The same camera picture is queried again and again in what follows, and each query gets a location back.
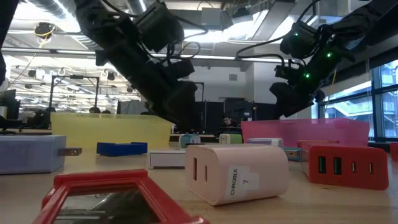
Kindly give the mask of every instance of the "person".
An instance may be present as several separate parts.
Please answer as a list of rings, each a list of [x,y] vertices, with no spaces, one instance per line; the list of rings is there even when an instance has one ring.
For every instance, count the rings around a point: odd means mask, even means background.
[[[223,127],[237,127],[238,124],[229,116],[223,116]]]
[[[90,112],[90,113],[101,113],[101,110],[98,107],[93,106],[92,108],[90,108],[88,110],[88,112]]]

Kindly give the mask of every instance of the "ceiling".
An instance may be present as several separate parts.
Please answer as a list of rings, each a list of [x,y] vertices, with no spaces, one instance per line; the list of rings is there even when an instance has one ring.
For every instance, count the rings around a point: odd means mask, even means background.
[[[147,8],[152,0],[109,1],[123,11],[138,14],[144,8]],[[54,4],[57,2],[67,3],[63,5],[65,10],[64,17],[60,16],[59,10],[51,10],[56,7]],[[27,3],[20,3],[3,47],[39,48],[42,40],[34,34],[34,27],[39,22],[49,22],[55,24],[56,29],[50,41],[42,46],[43,49],[92,50],[92,45],[87,44],[87,38],[78,33],[80,28],[76,27],[73,10],[68,8],[70,2],[68,0],[28,0]],[[310,2],[311,0],[210,1],[213,7],[222,7],[228,15],[236,12],[238,8],[246,7],[253,16],[253,20],[235,24],[224,31],[211,30],[208,35],[197,36],[189,41],[201,42],[199,55],[234,57],[235,53],[243,47],[287,33],[292,23],[295,22],[299,14]],[[347,14],[349,10],[353,10],[351,6],[348,7],[351,1],[344,1],[344,4],[341,2],[343,1],[336,3],[335,0],[324,0],[318,10],[323,16],[313,17],[312,11],[310,11],[304,19],[315,26],[319,23],[336,20],[336,18]],[[166,0],[165,3],[172,13],[197,24],[202,23],[202,19],[204,19],[202,13],[211,7],[204,1]],[[193,27],[183,26],[186,35],[194,32]],[[181,47],[181,45],[176,46],[176,50],[178,51]],[[193,54],[196,51],[196,47],[192,46],[187,47],[183,53]],[[287,58],[286,55],[279,51],[279,44],[258,47],[254,52],[248,50],[248,53],[281,54]],[[25,108],[48,106],[48,92],[52,75],[68,76],[77,74],[86,77],[99,77],[101,86],[99,88],[98,105],[102,110],[115,110],[118,100],[140,98],[137,92],[128,93],[126,91],[129,85],[128,82],[112,65],[96,66],[93,56],[75,55],[68,58],[56,53],[35,55],[33,53],[12,51],[4,52],[4,54],[7,55],[6,62],[11,68],[9,75],[12,88],[17,89],[18,95],[23,99],[22,104]],[[194,59],[193,64],[206,67],[240,67],[245,70],[250,62]],[[28,76],[29,70],[37,71],[35,78]],[[107,79],[109,72],[115,74],[115,80],[109,81]],[[88,108],[93,106],[92,96],[95,95],[95,83],[90,82],[89,79],[71,80],[64,78],[62,81],[57,80],[56,82],[59,84],[54,88],[56,94],[53,101],[57,109],[87,112]],[[25,85],[32,85],[32,88],[26,89]]]

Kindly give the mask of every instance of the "wooden table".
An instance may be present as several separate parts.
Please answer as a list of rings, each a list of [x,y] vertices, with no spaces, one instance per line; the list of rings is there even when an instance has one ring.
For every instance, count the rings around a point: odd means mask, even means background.
[[[52,174],[0,176],[2,224],[30,223],[40,212],[53,177],[64,172],[143,169],[146,156],[101,157],[82,154],[67,159]],[[373,191],[308,182],[300,164],[290,162],[290,188],[281,197],[212,207],[189,192],[184,170],[150,170],[149,176],[191,215],[211,223],[349,224],[398,223],[398,163],[389,163],[390,187]]]

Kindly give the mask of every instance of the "white box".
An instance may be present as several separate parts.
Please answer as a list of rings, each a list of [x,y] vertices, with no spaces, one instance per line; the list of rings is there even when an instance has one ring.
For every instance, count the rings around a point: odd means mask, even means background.
[[[164,167],[184,168],[185,150],[148,151],[147,169]]]

